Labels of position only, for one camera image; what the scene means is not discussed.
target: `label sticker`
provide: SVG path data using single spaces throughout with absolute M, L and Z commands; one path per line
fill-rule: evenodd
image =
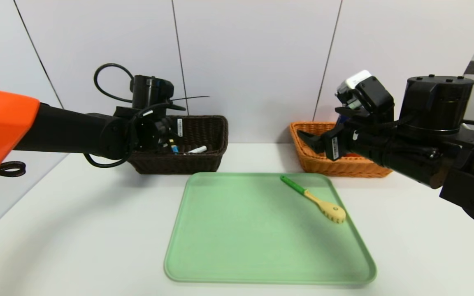
M 332 139 L 332 154 L 334 156 L 334 160 L 339 158 L 339 149 L 337 148 L 337 137 L 333 137 Z
M 182 118 L 177 119 L 177 135 L 182 137 Z

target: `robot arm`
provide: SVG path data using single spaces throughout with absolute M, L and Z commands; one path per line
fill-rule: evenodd
M 407 81 L 399 120 L 393 97 L 363 71 L 341 84 L 336 112 L 348 118 L 322 135 L 298 131 L 316 153 L 335 161 L 357 153 L 433 189 L 474 219 L 474 131 L 461 129 L 474 81 L 420 76 Z
M 115 64 L 98 68 L 96 84 L 99 71 L 108 66 Z M 51 107 L 31 97 L 0 92 L 0 164 L 11 150 L 30 150 L 83 153 L 96 167 L 114 167 L 127 161 L 133 151 L 154 150 L 165 144 L 176 129 L 166 116 L 166 109 L 186 110 L 170 100 L 173 84 L 136 75 L 130 89 L 132 107 L 119 106 L 113 116 L 82 114 Z M 91 154 L 118 161 L 96 163 Z M 18 168 L 16 163 L 6 166 Z

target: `black ring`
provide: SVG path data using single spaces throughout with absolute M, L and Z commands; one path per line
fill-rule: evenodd
M 0 176 L 4 177 L 19 177 L 26 173 L 26 164 L 21 161 L 7 161 L 0 165 Z

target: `green tray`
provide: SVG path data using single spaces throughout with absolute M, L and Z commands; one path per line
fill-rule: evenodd
M 327 177 L 284 175 L 344 208 Z M 164 262 L 168 277 L 180 282 L 334 285 L 374 280 L 376 265 L 348 213 L 342 224 L 329 221 L 280 176 L 191 176 Z

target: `dark brown wicker basket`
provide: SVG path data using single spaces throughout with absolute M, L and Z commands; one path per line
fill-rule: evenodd
M 165 147 L 155 151 L 133 152 L 129 162 L 141 174 L 194 174 L 216 172 L 228 146 L 228 121 L 224 116 L 170 116 L 182 118 L 182 137 L 175 144 L 179 154 Z M 203 153 L 186 153 L 206 146 Z

